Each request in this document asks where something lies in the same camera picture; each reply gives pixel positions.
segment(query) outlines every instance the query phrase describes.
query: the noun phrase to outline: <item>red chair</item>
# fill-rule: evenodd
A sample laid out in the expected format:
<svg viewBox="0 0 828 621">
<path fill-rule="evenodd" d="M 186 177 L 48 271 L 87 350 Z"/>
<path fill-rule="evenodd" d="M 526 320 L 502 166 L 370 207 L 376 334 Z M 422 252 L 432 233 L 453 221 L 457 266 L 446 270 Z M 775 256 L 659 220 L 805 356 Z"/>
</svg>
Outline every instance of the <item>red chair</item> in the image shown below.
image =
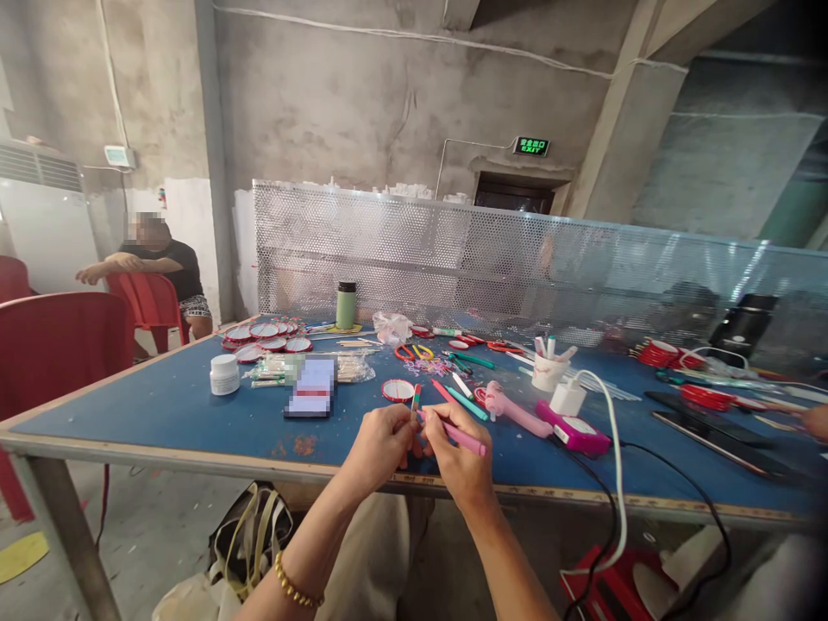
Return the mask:
<svg viewBox="0 0 828 621">
<path fill-rule="evenodd" d="M 28 298 L 31 294 L 26 264 L 14 257 L 0 254 L 0 304 L 13 299 Z"/>
<path fill-rule="evenodd" d="M 126 272 L 106 277 L 110 292 L 126 301 L 135 315 L 135 325 L 153 333 L 159 354 L 169 349 L 169 329 L 178 328 L 181 344 L 190 342 L 190 324 L 181 317 L 173 283 L 156 273 Z"/>
<path fill-rule="evenodd" d="M 0 304 L 0 420 L 132 367 L 132 311 L 109 293 L 55 293 Z M 34 516 L 9 456 L 0 492 L 15 520 Z"/>
</svg>

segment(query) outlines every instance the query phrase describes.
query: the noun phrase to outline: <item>white air conditioner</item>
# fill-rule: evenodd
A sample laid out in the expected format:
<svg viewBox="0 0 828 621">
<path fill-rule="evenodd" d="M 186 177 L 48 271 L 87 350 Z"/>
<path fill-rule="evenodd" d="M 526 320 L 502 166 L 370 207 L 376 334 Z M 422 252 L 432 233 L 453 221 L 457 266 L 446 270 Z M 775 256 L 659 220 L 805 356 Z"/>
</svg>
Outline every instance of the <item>white air conditioner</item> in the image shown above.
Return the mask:
<svg viewBox="0 0 828 621">
<path fill-rule="evenodd" d="M 75 280 L 98 261 L 78 167 L 28 145 L 0 142 L 0 217 L 38 293 L 104 290 Z"/>
</svg>

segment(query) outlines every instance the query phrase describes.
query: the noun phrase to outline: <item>green water bottle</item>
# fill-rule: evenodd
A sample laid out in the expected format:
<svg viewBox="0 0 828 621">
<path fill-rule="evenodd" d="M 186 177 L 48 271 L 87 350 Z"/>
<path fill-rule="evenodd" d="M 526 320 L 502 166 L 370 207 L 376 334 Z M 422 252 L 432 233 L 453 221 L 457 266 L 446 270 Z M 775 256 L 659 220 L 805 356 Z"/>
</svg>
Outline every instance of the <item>green water bottle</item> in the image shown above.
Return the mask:
<svg viewBox="0 0 828 621">
<path fill-rule="evenodd" d="M 340 280 L 336 291 L 336 327 L 351 329 L 356 315 L 356 283 L 353 280 Z"/>
</svg>

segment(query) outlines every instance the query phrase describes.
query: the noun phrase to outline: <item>pen holder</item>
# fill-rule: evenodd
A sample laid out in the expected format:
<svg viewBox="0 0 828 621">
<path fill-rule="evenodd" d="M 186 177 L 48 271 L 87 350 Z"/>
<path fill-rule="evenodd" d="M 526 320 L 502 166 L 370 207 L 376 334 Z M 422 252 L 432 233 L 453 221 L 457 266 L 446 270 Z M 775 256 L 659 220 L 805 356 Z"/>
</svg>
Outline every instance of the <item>pen holder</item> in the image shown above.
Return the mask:
<svg viewBox="0 0 828 621">
<path fill-rule="evenodd" d="M 536 355 L 535 372 L 532 374 L 532 385 L 544 392 L 555 392 L 558 384 L 561 383 L 563 374 L 568 368 L 569 361 L 556 362 Z"/>
</svg>

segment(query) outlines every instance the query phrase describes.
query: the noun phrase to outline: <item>thermostat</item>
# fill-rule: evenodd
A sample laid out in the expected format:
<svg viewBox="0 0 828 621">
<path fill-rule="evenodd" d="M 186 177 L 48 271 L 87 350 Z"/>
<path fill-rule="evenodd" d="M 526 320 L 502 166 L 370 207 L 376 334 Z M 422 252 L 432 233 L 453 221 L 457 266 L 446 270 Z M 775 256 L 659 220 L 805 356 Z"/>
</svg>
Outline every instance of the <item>thermostat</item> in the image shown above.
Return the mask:
<svg viewBox="0 0 828 621">
<path fill-rule="evenodd" d="M 106 162 L 110 166 L 135 168 L 135 151 L 129 147 L 106 145 L 103 148 L 103 154 L 106 155 Z"/>
</svg>

